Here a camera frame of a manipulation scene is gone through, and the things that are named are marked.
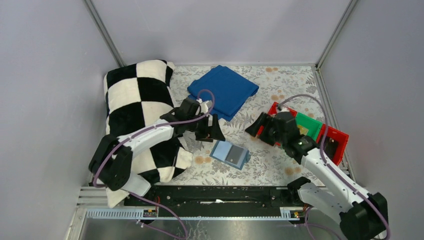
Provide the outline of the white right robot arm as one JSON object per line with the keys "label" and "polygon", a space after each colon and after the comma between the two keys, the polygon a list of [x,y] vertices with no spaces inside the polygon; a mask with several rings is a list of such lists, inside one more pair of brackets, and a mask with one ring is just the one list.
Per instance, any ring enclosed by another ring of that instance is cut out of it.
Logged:
{"label": "white right robot arm", "polygon": [[268,145],[280,144],[328,189],[323,191],[299,177],[287,184],[293,202],[308,204],[330,217],[348,240],[371,240],[382,232],[390,236],[386,198],[379,192],[371,194],[343,173],[313,138],[300,132],[289,111],[263,112],[245,132]]}

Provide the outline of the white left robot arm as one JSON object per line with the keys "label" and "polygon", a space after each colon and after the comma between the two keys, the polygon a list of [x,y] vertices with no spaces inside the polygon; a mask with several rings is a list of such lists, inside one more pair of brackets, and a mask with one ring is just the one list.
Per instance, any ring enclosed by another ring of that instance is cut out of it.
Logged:
{"label": "white left robot arm", "polygon": [[200,141],[223,141],[218,116],[209,116],[215,99],[203,101],[187,97],[179,107],[163,114],[156,122],[133,133],[115,137],[105,135],[89,165],[94,174],[93,184],[101,180],[102,185],[112,191],[123,190],[132,195],[144,196],[151,184],[132,168],[133,160],[151,147],[176,138],[186,131],[194,132]]}

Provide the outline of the dark grey card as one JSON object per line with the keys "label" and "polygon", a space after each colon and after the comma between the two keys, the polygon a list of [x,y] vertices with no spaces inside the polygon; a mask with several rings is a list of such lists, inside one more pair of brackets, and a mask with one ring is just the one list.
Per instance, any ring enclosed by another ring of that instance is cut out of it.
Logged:
{"label": "dark grey card", "polygon": [[242,147],[233,145],[230,148],[225,161],[233,165],[238,165],[239,162],[242,160],[243,154],[244,154],[244,149]]}

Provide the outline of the blue leather card holder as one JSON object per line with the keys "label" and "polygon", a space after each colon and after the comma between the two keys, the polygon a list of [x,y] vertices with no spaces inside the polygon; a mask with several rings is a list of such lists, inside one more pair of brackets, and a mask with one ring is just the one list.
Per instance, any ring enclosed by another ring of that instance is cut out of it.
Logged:
{"label": "blue leather card holder", "polygon": [[242,170],[251,159],[247,148],[220,140],[216,142],[209,156],[238,170]]}

